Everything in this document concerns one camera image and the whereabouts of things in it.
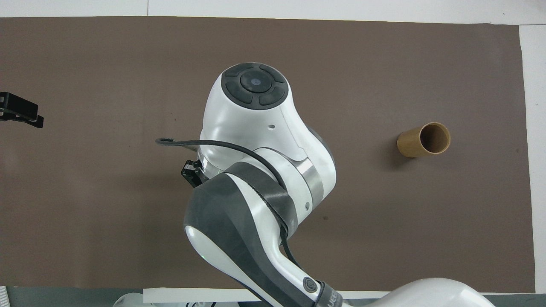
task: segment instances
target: brown cylinder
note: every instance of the brown cylinder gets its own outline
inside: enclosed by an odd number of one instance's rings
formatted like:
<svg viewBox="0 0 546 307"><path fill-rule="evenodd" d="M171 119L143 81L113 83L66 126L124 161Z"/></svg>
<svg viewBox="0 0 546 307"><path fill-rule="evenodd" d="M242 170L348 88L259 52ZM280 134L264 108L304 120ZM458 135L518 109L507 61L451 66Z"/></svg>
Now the brown cylinder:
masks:
<svg viewBox="0 0 546 307"><path fill-rule="evenodd" d="M449 130L439 122L416 127L398 136L396 146L408 158L438 155L451 143Z"/></svg>

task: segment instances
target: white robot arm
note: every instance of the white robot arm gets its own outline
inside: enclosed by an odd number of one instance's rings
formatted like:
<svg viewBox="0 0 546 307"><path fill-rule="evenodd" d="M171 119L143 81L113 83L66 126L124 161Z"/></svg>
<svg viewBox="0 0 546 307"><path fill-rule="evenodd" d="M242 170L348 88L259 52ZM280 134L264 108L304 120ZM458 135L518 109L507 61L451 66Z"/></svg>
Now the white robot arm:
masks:
<svg viewBox="0 0 546 307"><path fill-rule="evenodd" d="M286 240L334 188L336 171L325 142L296 112L286 78L261 63L225 70L212 86L200 139L157 140L166 146L199 145L198 162L185 167L195 189L184 220L197 253L271 306L349 306L306 274L287 249ZM427 283L406 285L375 306L417 306L418 293L436 288L443 300L424 297L419 306L492 306L455 281ZM472 299L457 295L462 290ZM403 304L405 296L414 296L411 303Z"/></svg>

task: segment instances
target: black clamp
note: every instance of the black clamp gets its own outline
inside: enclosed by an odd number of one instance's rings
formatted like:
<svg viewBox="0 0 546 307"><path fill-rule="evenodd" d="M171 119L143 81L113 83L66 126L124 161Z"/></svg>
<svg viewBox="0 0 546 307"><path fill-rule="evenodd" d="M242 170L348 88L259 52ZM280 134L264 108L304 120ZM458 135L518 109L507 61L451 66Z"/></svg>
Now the black clamp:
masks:
<svg viewBox="0 0 546 307"><path fill-rule="evenodd" d="M0 92L0 121L20 121L42 128L44 118L38 115L38 105L8 92Z"/></svg>
<svg viewBox="0 0 546 307"><path fill-rule="evenodd" d="M184 164L184 168L182 168L182 171L180 174L189 182L189 184L192 187L197 187L207 181L207 177L205 177L205 174L201 171L201 167L203 165L201 164L201 161L186 161L186 164Z"/></svg>

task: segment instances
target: brown paper backdrop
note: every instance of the brown paper backdrop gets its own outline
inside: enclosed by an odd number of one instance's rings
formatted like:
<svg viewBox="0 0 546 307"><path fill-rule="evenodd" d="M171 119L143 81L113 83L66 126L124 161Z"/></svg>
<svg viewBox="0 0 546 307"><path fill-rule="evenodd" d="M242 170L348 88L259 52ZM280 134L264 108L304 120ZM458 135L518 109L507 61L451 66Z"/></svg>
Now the brown paper backdrop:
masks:
<svg viewBox="0 0 546 307"><path fill-rule="evenodd" d="M0 20L0 90L43 129L0 122L0 284L240 287L182 229L210 86L279 69L330 145L337 185L290 240L339 290L445 277L534 292L517 26L178 17ZM408 159L396 136L439 121L452 145Z"/></svg>

